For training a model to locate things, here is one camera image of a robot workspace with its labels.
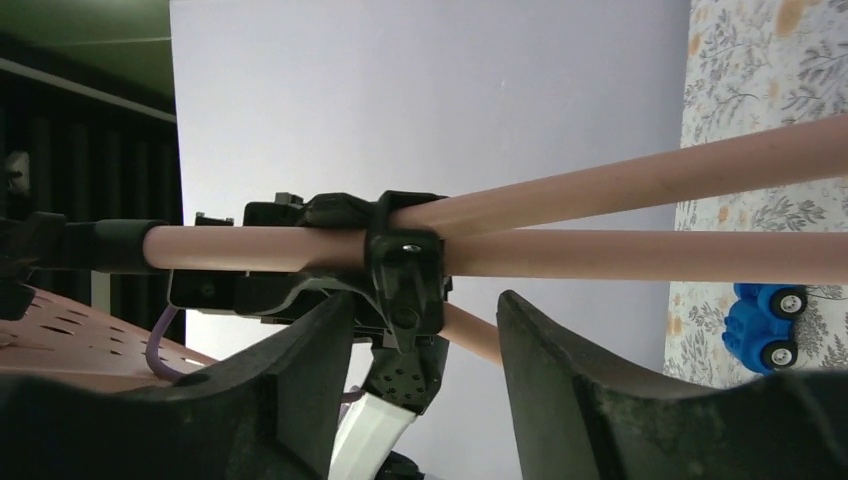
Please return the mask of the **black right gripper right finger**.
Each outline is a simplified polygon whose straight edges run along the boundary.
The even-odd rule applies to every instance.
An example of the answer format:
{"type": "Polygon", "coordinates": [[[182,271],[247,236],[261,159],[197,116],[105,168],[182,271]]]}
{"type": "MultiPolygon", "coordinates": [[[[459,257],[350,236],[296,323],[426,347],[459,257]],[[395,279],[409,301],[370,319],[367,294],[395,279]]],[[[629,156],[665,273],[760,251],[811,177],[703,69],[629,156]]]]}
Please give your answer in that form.
{"type": "Polygon", "coordinates": [[[843,479],[847,375],[714,389],[632,363],[514,291],[497,305],[526,479],[843,479]]]}

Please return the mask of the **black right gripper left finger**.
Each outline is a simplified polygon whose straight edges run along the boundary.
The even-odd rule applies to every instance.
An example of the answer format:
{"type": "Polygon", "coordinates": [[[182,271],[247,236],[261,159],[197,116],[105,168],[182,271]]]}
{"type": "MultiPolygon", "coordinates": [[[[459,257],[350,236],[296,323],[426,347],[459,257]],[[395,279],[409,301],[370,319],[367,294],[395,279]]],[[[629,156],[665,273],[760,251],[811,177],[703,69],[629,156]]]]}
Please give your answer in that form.
{"type": "Polygon", "coordinates": [[[167,387],[1,379],[5,479],[325,479],[353,342],[338,293],[167,387]]]}

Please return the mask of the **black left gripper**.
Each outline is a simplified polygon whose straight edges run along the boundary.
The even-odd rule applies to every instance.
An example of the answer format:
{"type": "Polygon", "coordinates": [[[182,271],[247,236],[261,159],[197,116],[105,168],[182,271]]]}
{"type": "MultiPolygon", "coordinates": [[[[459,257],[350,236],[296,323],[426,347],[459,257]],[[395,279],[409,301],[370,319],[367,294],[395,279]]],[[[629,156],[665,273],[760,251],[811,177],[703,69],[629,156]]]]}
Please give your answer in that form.
{"type": "Polygon", "coordinates": [[[366,392],[415,414],[438,393],[448,344],[439,334],[451,280],[443,243],[425,230],[394,226],[393,213],[430,203],[431,193],[386,192],[374,202],[328,193],[280,194],[251,202],[248,227],[293,228],[297,238],[254,250],[228,241],[170,276],[178,308],[257,317],[290,325],[338,292],[354,297],[354,335],[371,344],[366,392]]]}

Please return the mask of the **pink music stand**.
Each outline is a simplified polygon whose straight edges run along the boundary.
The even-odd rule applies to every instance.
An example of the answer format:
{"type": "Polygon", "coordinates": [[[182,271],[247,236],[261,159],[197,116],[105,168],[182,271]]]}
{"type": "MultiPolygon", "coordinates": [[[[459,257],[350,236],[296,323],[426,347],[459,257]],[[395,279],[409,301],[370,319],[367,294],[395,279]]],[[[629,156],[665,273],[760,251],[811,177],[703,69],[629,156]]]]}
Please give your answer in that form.
{"type": "MultiPolygon", "coordinates": [[[[444,240],[449,276],[847,284],[847,233],[515,229],[629,209],[847,175],[847,115],[796,124],[448,198],[400,210],[394,226],[444,240]]],[[[174,270],[228,241],[254,250],[297,238],[293,228],[157,226],[144,238],[152,267],[174,270]]],[[[36,333],[74,302],[36,307],[23,326],[1,320],[1,373],[27,373],[115,392],[163,385],[140,360],[100,363],[62,352],[73,340],[36,333]]]]}

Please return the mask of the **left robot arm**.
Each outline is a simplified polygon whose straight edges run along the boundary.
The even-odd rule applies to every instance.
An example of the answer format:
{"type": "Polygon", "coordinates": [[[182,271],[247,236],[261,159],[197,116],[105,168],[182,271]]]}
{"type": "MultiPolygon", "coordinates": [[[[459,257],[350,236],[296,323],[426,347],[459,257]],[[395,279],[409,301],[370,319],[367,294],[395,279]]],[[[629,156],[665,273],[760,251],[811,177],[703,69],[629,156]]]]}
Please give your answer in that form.
{"type": "Polygon", "coordinates": [[[413,462],[396,467],[392,450],[422,415],[443,377],[448,342],[440,337],[443,306],[452,287],[443,243],[425,230],[393,227],[390,215],[432,200],[429,193],[385,192],[368,202],[345,193],[311,200],[280,193],[251,202],[247,226],[353,229],[366,233],[360,272],[309,267],[302,273],[175,270],[170,304],[180,309],[257,317],[289,325],[330,295],[354,300],[354,336],[371,344],[373,360],[361,388],[342,400],[330,463],[333,479],[416,479],[413,462]]]}

